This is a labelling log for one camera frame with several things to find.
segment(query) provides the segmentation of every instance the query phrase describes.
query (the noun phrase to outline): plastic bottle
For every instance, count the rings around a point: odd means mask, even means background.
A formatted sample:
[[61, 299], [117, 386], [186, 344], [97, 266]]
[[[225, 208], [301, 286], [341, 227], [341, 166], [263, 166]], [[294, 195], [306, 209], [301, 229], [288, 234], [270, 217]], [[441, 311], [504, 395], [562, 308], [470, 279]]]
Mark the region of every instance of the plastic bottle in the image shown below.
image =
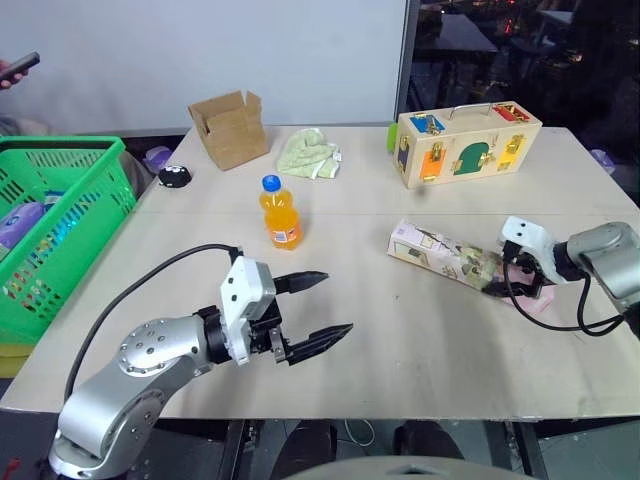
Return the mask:
[[280, 178], [267, 175], [262, 179], [264, 191], [260, 205], [264, 208], [264, 223], [276, 248], [293, 250], [302, 241], [298, 212], [293, 208], [293, 196], [282, 188]]

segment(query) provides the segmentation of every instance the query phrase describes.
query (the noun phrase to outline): green plastic basket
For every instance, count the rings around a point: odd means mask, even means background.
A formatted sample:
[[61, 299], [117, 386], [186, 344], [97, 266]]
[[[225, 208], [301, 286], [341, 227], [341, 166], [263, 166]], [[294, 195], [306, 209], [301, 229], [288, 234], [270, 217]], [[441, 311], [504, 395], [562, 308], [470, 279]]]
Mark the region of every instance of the green plastic basket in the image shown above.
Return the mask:
[[0, 261], [0, 345], [35, 344], [136, 199], [116, 137], [1, 137], [0, 218], [64, 195]]

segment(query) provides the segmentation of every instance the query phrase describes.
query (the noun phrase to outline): cable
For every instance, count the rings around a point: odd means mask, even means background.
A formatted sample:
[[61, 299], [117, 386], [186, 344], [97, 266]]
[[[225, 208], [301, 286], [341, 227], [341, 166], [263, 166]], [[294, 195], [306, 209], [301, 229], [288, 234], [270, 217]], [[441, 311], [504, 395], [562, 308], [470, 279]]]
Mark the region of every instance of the cable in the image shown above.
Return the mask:
[[[607, 325], [609, 323], [617, 321], [617, 319], [614, 318], [614, 319], [602, 320], [601, 322], [591, 323], [589, 325], [584, 325], [584, 322], [583, 322], [583, 326], [578, 326], [578, 327], [558, 327], [555, 325], [548, 325], [546, 323], [542, 323], [539, 320], [536, 320], [535, 318], [533, 318], [527, 312], [525, 312], [524, 309], [518, 303], [516, 296], [513, 294], [513, 289], [511, 288], [511, 282], [509, 281], [509, 261], [506, 258], [502, 263], [502, 274], [504, 275], [504, 281], [507, 284], [507, 291], [509, 292], [509, 298], [513, 302], [513, 306], [516, 307], [516, 310], [518, 310], [518, 312], [520, 312], [524, 318], [538, 325], [539, 327], [546, 328], [547, 330], [553, 330], [555, 332], [579, 332], [579, 331], [585, 331], [585, 329], [587, 328], [601, 327], [602, 325]], [[585, 291], [583, 290], [582, 293], [584, 295], [584, 299], [586, 300]], [[578, 317], [578, 323], [579, 323], [580, 322], [580, 305], [579, 304], [578, 304], [578, 314], [579, 314], [579, 317]]]
[[368, 447], [370, 445], [373, 445], [373, 442], [376, 441], [376, 431], [373, 429], [373, 425], [371, 425], [371, 422], [369, 420], [365, 420], [365, 419], [359, 419], [361, 422], [364, 422], [368, 427], [369, 430], [371, 430], [371, 439], [368, 442], [359, 442], [358, 440], [356, 440], [353, 436], [353, 434], [351, 433], [351, 429], [349, 428], [349, 420], [347, 420], [345, 418], [344, 420], [344, 429], [347, 431], [347, 436], [349, 437], [349, 439], [355, 443], [356, 445], [359, 445], [361, 447]]
[[584, 276], [584, 287], [582, 287], [582, 294], [580, 295], [580, 301], [578, 302], [578, 325], [580, 326], [580, 330], [591, 337], [602, 337], [607, 333], [615, 330], [620, 326], [620, 324], [624, 321], [624, 317], [622, 315], [617, 315], [613, 318], [607, 320], [607, 322], [611, 322], [607, 328], [600, 330], [598, 332], [594, 332], [590, 328], [593, 325], [585, 325], [584, 323], [584, 304], [587, 302], [587, 295], [589, 294], [589, 287], [591, 286], [591, 277], [587, 274]]
[[113, 311], [113, 309], [116, 308], [118, 304], [122, 300], [124, 300], [129, 294], [134, 292], [138, 287], [146, 283], [148, 280], [155, 277], [158, 273], [160, 273], [162, 270], [164, 270], [168, 266], [173, 265], [177, 261], [182, 260], [183, 258], [188, 257], [189, 255], [193, 255], [194, 253], [202, 252], [204, 250], [224, 250], [226, 252], [229, 252], [232, 262], [233, 260], [235, 260], [235, 257], [237, 257], [240, 254], [240, 249], [236, 247], [231, 247], [229, 245], [224, 245], [221, 243], [207, 243], [204, 245], [199, 245], [197, 247], [190, 248], [189, 250], [185, 250], [184, 252], [178, 253], [177, 255], [174, 255], [173, 257], [165, 260], [160, 265], [158, 265], [153, 270], [151, 270], [149, 273], [147, 273], [140, 279], [136, 280], [129, 287], [124, 289], [122, 293], [120, 293], [120, 295], [114, 298], [111, 301], [111, 303], [109, 303], [109, 305], [106, 306], [106, 308], [102, 311], [102, 313], [98, 315], [98, 318], [96, 319], [95, 322], [93, 322], [93, 325], [91, 325], [91, 328], [87, 333], [87, 336], [82, 342], [82, 345], [80, 346], [80, 350], [78, 350], [78, 354], [76, 355], [76, 358], [73, 361], [73, 364], [71, 365], [69, 376], [67, 377], [67, 383], [64, 388], [65, 402], [69, 399], [69, 397], [73, 393], [73, 386], [76, 382], [76, 377], [78, 376], [78, 370], [80, 370], [80, 365], [82, 364], [82, 360], [84, 359], [84, 356], [86, 355], [87, 350], [89, 350], [89, 346], [91, 345], [93, 338], [96, 336], [98, 329], [100, 328], [104, 320], [107, 318], [107, 316]]

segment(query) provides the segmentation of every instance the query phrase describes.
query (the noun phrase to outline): human hand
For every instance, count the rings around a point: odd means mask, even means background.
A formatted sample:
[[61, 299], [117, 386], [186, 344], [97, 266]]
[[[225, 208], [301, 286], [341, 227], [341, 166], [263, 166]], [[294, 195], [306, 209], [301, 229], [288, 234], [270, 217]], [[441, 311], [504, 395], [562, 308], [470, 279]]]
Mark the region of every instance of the human hand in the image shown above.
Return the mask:
[[[9, 62], [5, 62], [4, 60], [0, 60], [0, 72], [11, 65]], [[11, 85], [15, 85], [24, 77], [29, 74], [29, 70], [25, 70], [22, 73], [16, 73], [11, 80], [2, 80], [0, 82], [0, 90], [5, 90], [11, 87]]]

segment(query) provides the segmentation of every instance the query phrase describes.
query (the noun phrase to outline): open cardboard box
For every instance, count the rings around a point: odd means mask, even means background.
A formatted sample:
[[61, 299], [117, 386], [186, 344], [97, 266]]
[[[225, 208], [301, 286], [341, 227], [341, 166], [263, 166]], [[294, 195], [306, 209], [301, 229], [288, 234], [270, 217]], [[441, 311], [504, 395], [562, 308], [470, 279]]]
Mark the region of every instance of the open cardboard box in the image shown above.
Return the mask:
[[269, 151], [260, 119], [262, 101], [240, 90], [189, 105], [200, 140], [211, 160], [229, 170]]

